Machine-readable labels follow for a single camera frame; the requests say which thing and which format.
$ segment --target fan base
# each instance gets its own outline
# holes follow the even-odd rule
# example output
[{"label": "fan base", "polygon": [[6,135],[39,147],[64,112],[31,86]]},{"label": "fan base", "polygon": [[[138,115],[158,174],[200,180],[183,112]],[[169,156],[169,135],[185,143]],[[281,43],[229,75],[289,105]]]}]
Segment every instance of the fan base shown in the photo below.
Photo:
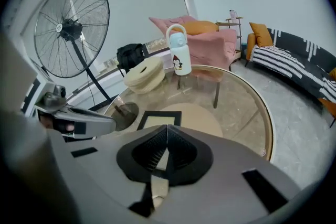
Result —
[{"label": "fan base", "polygon": [[127,103],[120,106],[114,106],[115,111],[111,117],[116,121],[116,131],[122,131],[132,125],[139,115],[139,107],[135,103]]}]

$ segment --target orange pillow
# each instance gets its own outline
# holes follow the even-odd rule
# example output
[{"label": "orange pillow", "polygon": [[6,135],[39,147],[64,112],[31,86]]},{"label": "orange pillow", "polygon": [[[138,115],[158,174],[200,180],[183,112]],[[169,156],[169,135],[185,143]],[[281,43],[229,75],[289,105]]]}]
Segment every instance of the orange pillow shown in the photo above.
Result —
[{"label": "orange pillow", "polygon": [[336,81],[336,67],[330,71],[329,76],[331,76]]},{"label": "orange pillow", "polygon": [[259,47],[272,46],[273,41],[269,34],[266,25],[250,23],[253,33],[257,37],[257,44]]},{"label": "orange pillow", "polygon": [[319,100],[326,107],[326,109],[331,113],[331,115],[336,117],[336,104],[328,100],[325,100],[323,98],[319,98]]},{"label": "orange pillow", "polygon": [[[208,33],[208,32],[215,32],[218,31],[219,26],[209,22],[207,20],[195,20],[195,21],[191,21],[191,22],[187,22],[184,24],[181,24],[188,35],[199,35],[199,34],[203,34],[203,33]],[[174,27],[173,28],[174,31],[178,31],[178,32],[183,32],[182,29],[178,28],[178,27]]]}]

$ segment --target white water bottle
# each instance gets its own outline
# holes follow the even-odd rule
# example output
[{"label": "white water bottle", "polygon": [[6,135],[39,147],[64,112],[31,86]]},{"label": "white water bottle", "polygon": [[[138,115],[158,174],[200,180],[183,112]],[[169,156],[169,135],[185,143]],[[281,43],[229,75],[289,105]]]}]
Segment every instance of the white water bottle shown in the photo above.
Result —
[{"label": "white water bottle", "polygon": [[237,12],[234,11],[233,9],[230,9],[230,17],[231,17],[231,20],[233,23],[237,23],[238,20],[237,20]]},{"label": "white water bottle", "polygon": [[[174,27],[182,29],[183,33],[174,33],[169,37],[170,31]],[[191,61],[185,28],[179,24],[171,25],[166,31],[166,40],[172,55],[175,73],[179,76],[189,74],[191,72]]]}]

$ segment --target penguin sticker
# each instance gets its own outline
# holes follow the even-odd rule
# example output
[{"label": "penguin sticker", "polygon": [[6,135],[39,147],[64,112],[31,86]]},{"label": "penguin sticker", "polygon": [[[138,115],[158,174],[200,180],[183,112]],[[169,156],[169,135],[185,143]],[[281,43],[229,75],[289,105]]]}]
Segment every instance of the penguin sticker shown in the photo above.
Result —
[{"label": "penguin sticker", "polygon": [[176,70],[182,70],[182,63],[176,55],[173,57],[173,63]]}]

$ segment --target concrete floor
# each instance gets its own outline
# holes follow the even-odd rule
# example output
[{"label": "concrete floor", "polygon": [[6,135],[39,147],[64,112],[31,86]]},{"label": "concrete floor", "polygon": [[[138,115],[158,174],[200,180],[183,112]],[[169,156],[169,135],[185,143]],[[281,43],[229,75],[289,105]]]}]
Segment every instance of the concrete floor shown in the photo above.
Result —
[{"label": "concrete floor", "polygon": [[253,85],[273,115],[276,145],[274,162],[300,188],[319,180],[330,165],[336,145],[336,123],[305,90],[288,84],[281,75],[245,60],[232,64],[232,72]]}]

